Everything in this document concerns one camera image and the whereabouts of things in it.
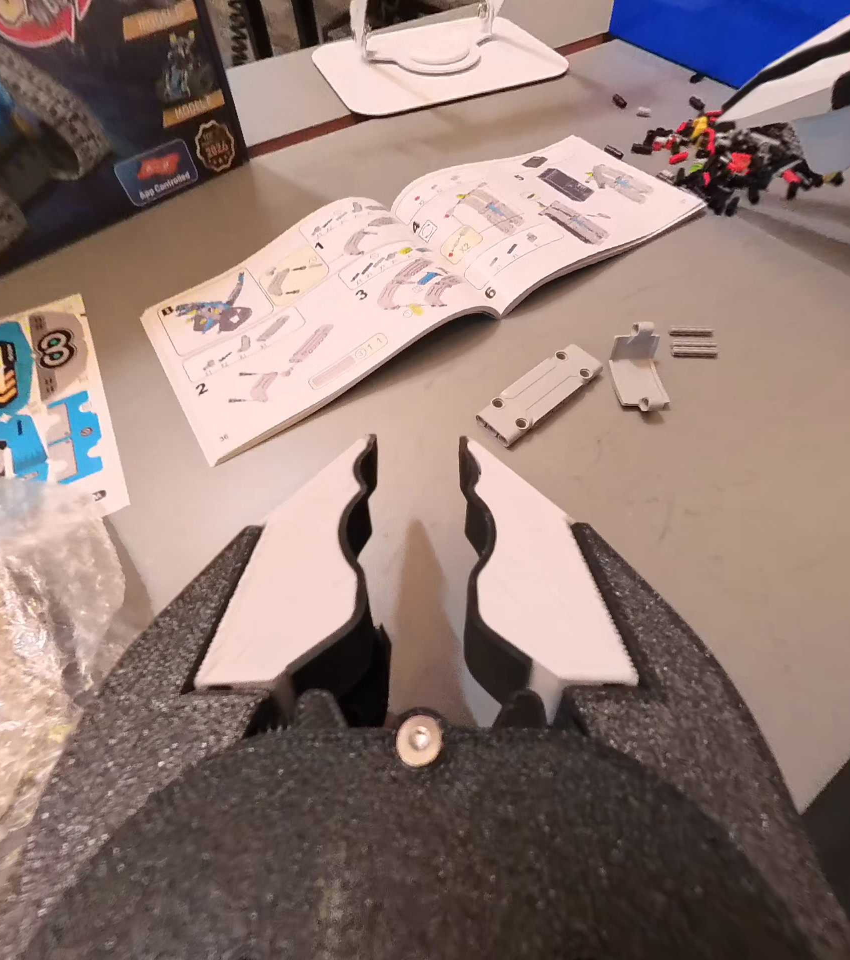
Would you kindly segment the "white instruction booklet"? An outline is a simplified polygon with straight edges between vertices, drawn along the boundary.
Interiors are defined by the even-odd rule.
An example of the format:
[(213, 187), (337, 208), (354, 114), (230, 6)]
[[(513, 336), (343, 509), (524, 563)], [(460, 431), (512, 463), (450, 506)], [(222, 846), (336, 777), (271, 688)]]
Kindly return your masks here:
[(695, 217), (701, 198), (577, 136), (323, 206), (143, 328), (211, 467), (296, 425), (469, 315)]

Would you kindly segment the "grey toy bracket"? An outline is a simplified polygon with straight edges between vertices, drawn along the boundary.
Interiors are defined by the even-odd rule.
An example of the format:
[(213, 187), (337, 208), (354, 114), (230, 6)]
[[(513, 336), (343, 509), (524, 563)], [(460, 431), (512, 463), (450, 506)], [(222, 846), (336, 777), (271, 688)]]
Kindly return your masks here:
[(609, 357), (609, 372), (623, 408), (648, 414), (670, 406), (671, 400), (656, 363), (659, 342), (654, 324), (647, 320), (636, 322), (629, 334), (615, 338)]

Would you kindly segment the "blue sticker sheet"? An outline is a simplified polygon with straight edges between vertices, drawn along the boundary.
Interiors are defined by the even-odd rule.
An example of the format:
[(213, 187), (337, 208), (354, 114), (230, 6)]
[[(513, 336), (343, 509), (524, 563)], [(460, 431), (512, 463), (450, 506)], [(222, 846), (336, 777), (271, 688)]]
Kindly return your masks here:
[(81, 294), (0, 318), (0, 477), (130, 503)]

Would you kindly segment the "pile of small toy pegs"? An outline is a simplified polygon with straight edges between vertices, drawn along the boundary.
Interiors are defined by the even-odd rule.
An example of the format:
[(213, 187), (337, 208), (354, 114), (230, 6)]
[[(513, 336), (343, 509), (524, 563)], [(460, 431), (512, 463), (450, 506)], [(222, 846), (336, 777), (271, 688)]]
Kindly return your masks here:
[(819, 172), (808, 162), (795, 126), (787, 123), (738, 128), (719, 111), (705, 111), (677, 127), (651, 127), (630, 151), (659, 155), (666, 181), (691, 192), (717, 215), (733, 216), (742, 200), (758, 204), (775, 181), (786, 200), (823, 186), (842, 186), (842, 171)]

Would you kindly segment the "white desk stand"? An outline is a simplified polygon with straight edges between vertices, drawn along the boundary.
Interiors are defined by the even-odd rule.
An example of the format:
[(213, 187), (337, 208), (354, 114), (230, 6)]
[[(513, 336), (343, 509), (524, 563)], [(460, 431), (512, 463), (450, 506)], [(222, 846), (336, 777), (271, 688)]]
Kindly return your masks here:
[(559, 79), (567, 59), (503, 17), (503, 2), (423, 26), (370, 30), (368, 2), (349, 6), (351, 38), (311, 59), (351, 114), (386, 117)]

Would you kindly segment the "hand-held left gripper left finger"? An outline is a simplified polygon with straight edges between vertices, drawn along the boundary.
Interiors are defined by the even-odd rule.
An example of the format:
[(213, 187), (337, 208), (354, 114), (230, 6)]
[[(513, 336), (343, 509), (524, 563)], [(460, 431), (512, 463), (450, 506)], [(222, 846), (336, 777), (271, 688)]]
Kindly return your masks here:
[(373, 531), (378, 442), (353, 442), (265, 518), (194, 676), (201, 693), (255, 693), (285, 714), (324, 690), (348, 724), (383, 724), (391, 645), (359, 558)]

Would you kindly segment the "blue plastic bin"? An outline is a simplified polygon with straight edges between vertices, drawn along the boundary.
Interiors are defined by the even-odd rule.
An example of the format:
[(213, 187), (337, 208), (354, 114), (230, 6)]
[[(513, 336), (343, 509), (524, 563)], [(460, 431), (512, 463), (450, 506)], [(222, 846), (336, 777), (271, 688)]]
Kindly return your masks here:
[(615, 1), (609, 30), (738, 88), (849, 14), (850, 1)]

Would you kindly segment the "dark blue toy box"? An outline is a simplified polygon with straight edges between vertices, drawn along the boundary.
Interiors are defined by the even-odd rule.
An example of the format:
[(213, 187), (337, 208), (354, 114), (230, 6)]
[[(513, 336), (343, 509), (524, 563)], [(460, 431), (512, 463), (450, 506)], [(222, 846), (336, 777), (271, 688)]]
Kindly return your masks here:
[(248, 162), (207, 2), (0, 2), (0, 277)]

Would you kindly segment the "grey toy plate with holes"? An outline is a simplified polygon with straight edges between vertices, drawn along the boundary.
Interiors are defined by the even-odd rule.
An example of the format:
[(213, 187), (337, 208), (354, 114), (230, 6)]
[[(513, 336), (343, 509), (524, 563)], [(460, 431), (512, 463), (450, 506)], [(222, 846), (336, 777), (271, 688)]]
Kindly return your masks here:
[(476, 422), (504, 447), (511, 448), (602, 371), (601, 361), (580, 346), (569, 344), (500, 390), (479, 411)]

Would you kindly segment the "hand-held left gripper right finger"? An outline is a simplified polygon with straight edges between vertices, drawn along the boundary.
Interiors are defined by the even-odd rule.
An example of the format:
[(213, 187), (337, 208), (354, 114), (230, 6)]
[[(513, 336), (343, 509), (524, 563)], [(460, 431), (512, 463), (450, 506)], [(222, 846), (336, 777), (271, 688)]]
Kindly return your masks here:
[(463, 649), (494, 726), (551, 726), (566, 694), (639, 692), (585, 529), (478, 441), (458, 443), (469, 573)]

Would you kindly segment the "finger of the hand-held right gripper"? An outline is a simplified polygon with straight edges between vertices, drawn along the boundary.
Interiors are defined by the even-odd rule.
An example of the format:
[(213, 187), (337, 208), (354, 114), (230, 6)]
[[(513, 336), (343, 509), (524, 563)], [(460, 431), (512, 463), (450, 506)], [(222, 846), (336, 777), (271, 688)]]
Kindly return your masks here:
[(801, 68), (797, 68), (798, 59), (793, 57), (782, 65), (789, 66), (791, 72), (765, 79), (736, 102), (729, 102), (719, 121), (765, 126), (829, 114), (837, 109), (833, 104), (834, 87), (838, 79), (850, 71), (850, 55), (820, 58)]
[(736, 91), (744, 97), (762, 84), (799, 72), (818, 62), (850, 53), (850, 14), (763, 68)]

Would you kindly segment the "large bubble wrap packet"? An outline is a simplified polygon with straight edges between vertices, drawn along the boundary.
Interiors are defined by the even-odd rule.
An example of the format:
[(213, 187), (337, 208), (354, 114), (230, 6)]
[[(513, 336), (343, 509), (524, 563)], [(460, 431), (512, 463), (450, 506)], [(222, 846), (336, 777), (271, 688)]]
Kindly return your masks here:
[(117, 656), (116, 548), (89, 497), (0, 479), (0, 871), (44, 782)]

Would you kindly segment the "grey desk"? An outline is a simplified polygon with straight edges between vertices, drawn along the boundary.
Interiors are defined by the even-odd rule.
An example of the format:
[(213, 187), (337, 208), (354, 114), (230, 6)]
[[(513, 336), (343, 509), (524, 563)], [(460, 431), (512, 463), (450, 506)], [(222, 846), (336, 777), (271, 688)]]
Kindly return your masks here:
[[(623, 42), (569, 56), (559, 80), (404, 116), (326, 126), (239, 171), (0, 280), (0, 318), (74, 293), (91, 323), (130, 505), (113, 536), (147, 620), (235, 531), (261, 521), (362, 435), (379, 440), (361, 554), (393, 642), (392, 704), (491, 721), (461, 661), (466, 578), (461, 435), (592, 523), (708, 643), (803, 809), (850, 757), (850, 171), (838, 188), (766, 196), (687, 222), (552, 282), (507, 318), (452, 320), (285, 434), (209, 466), (140, 317), (324, 204), (390, 202), (458, 163), (567, 135), (626, 150), (672, 126), (709, 81)], [(615, 394), (617, 336), (652, 322), (668, 408)], [(672, 326), (711, 327), (718, 358), (674, 358)], [(568, 345), (603, 364), (514, 446), (476, 415)]]

